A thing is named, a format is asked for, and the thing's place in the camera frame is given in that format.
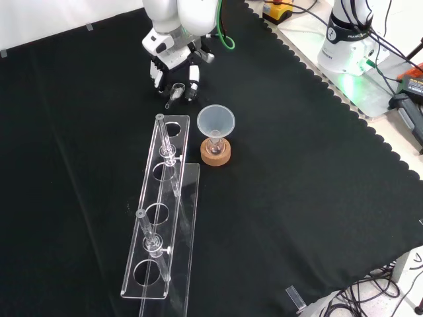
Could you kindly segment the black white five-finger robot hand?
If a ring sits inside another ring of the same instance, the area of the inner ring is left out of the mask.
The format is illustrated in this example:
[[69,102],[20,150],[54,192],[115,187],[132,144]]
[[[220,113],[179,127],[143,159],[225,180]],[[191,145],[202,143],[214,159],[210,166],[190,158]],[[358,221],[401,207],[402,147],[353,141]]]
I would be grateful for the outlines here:
[[161,52],[159,55],[151,55],[150,77],[159,94],[171,95],[173,84],[168,82],[168,76],[183,67],[188,67],[188,87],[185,88],[185,99],[191,102],[198,95],[200,86],[200,63],[211,63],[215,56],[211,50],[200,40],[191,42],[182,48]]

